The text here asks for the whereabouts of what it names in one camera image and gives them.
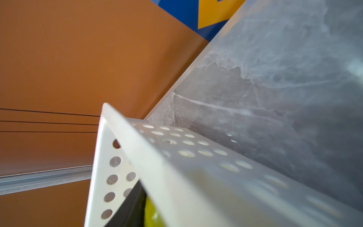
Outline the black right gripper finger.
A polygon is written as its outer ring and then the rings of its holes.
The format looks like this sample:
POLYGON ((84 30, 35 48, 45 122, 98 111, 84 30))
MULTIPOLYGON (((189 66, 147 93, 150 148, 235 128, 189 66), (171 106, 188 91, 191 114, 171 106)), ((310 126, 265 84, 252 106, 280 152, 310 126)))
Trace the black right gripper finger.
POLYGON ((146 198, 147 194, 138 181, 106 227, 143 227, 146 198))

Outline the green mango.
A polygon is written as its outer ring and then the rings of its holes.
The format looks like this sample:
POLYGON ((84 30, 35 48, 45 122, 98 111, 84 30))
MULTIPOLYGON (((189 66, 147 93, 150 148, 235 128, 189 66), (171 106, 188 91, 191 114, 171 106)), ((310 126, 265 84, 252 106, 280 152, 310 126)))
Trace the green mango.
POLYGON ((165 227, 161 214, 148 196, 145 203, 144 227, 165 227))

